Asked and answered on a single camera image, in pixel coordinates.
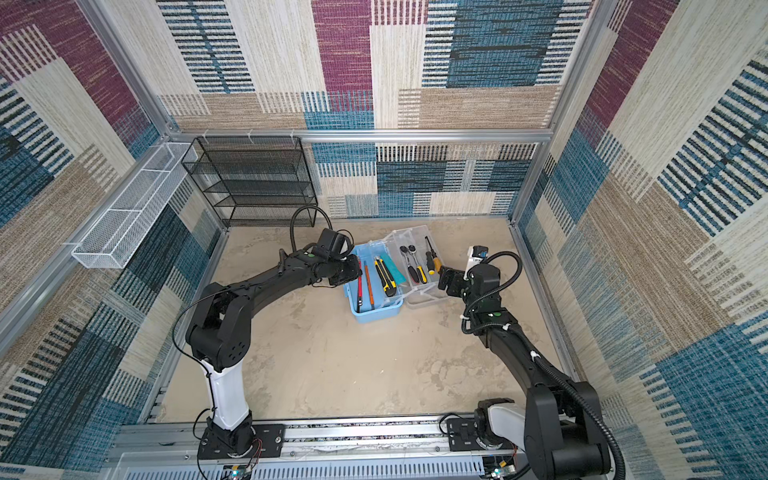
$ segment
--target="black robotic arm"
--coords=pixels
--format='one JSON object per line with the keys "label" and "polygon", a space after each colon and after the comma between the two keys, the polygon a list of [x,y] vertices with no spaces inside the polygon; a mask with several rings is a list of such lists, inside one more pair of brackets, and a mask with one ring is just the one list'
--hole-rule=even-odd
{"label": "black robotic arm", "polygon": [[347,236],[326,228],[317,243],[290,254],[281,249],[280,262],[266,272],[228,286],[212,283],[205,287],[186,335],[192,357],[206,371],[214,404],[201,452],[213,449],[239,458],[251,451],[256,433],[243,394],[241,363],[250,348],[251,319],[303,286],[326,278],[331,286],[357,279],[362,272],[357,256],[351,254],[353,247]]}
{"label": "black robotic arm", "polygon": [[[488,257],[485,247],[473,247],[469,252],[467,270],[444,268],[438,287],[464,300],[462,332],[478,336],[526,391],[524,444],[531,470],[540,480],[605,474],[611,470],[611,452],[617,466],[614,478],[623,480],[621,450],[602,421],[594,388],[589,382],[574,382],[546,360],[517,319],[502,306],[499,293],[520,276],[520,257],[513,252]],[[490,264],[500,256],[514,257],[518,263],[517,271],[504,284],[499,269]],[[504,415],[504,409],[494,406],[505,402],[510,401],[478,404],[475,428],[481,444],[499,445],[511,437],[505,434],[503,423],[494,425],[494,414]],[[574,422],[560,420],[560,414],[574,418]]]}

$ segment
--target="aluminum frame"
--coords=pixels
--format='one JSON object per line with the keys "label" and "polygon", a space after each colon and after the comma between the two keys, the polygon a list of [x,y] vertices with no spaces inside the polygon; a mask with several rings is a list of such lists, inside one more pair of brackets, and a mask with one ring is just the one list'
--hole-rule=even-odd
{"label": "aluminum frame", "polygon": [[192,141],[196,137],[299,137],[310,142],[397,142],[413,143],[452,143],[452,142],[505,142],[538,143],[549,141],[552,130],[549,128],[496,128],[463,130],[300,130],[251,129],[251,130],[195,130],[170,132],[171,141]]}

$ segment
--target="white wire mesh basket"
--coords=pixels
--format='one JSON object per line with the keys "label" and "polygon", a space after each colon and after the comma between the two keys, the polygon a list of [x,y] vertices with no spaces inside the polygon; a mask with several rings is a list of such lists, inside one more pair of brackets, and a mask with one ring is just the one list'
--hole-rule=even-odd
{"label": "white wire mesh basket", "polygon": [[185,143],[159,147],[136,177],[94,223],[72,256],[85,268],[125,268],[187,174]]}

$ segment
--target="red wire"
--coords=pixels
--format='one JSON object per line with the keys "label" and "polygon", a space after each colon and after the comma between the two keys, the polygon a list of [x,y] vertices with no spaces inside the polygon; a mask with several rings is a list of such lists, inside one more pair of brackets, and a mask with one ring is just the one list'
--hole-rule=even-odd
{"label": "red wire", "polygon": [[248,467],[250,467],[250,463],[253,461],[253,458],[256,458],[256,463],[253,465],[259,465],[259,460],[261,460],[261,439],[257,439],[259,441],[259,446],[257,447],[257,450],[253,453],[253,455],[250,456],[250,460],[248,461]]}

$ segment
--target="blue plastic tray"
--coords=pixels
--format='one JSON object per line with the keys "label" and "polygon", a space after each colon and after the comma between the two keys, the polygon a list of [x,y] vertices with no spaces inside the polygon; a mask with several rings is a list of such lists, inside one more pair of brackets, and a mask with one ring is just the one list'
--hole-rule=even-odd
{"label": "blue plastic tray", "polygon": [[[352,314],[360,323],[381,320],[400,313],[400,307],[402,306],[402,296],[399,295],[401,293],[400,287],[398,287],[397,296],[391,298],[387,297],[387,295],[384,294],[379,275],[376,274],[376,266],[373,264],[373,258],[376,255],[381,256],[386,251],[387,249],[383,242],[368,242],[363,245],[357,245],[353,250],[353,253],[360,258],[360,264],[363,265],[362,306],[360,307],[360,313],[357,313],[357,280],[344,284],[344,295],[349,299],[349,308],[352,310]],[[365,267],[362,262],[368,263],[368,272],[371,274],[373,305],[375,307],[373,309],[371,309],[371,300],[368,295],[368,282],[366,281]]]}

